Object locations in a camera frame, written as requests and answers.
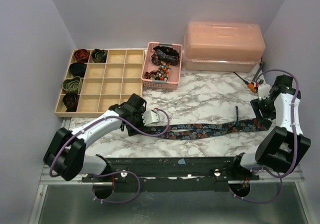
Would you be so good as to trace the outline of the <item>navy floral tie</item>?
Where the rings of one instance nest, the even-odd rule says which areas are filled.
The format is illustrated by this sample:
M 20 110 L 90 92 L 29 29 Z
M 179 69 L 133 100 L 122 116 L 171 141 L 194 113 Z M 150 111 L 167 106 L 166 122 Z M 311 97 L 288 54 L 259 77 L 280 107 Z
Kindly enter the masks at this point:
M 199 140 L 213 138 L 232 133 L 250 133 L 268 131 L 272 122 L 266 120 L 258 122 L 256 118 L 239 119 L 239 108 L 235 107 L 236 119 L 231 122 L 220 124 L 213 123 L 190 123 L 190 124 L 171 124 L 166 133 L 161 134 L 166 126 L 145 126 L 142 131 L 155 135 L 160 139 L 167 140 Z

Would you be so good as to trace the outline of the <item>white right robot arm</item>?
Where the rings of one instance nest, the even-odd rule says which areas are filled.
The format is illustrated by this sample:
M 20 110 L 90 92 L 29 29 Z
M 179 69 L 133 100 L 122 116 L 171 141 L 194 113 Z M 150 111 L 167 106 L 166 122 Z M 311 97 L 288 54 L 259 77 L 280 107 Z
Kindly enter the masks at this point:
M 294 78 L 277 76 L 266 96 L 250 102 L 257 123 L 275 127 L 252 153 L 241 153 L 233 160 L 230 175 L 241 180 L 250 171 L 268 168 L 277 178 L 290 174 L 311 146 L 311 140 L 303 135 L 299 121 L 301 92 L 293 88 Z

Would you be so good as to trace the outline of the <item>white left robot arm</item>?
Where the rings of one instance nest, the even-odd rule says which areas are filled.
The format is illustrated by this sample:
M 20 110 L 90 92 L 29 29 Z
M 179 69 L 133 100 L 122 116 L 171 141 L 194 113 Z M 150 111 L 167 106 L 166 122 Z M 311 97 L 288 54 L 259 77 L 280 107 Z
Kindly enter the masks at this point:
M 86 155 L 86 150 L 100 138 L 125 126 L 128 135 L 134 135 L 144 125 L 142 114 L 146 107 L 147 101 L 134 93 L 126 102 L 110 106 L 89 123 L 73 130 L 64 127 L 57 130 L 43 158 L 50 167 L 49 175 L 70 181 L 79 174 L 88 174 L 101 182 L 107 181 L 111 175 L 107 160 L 98 154 Z

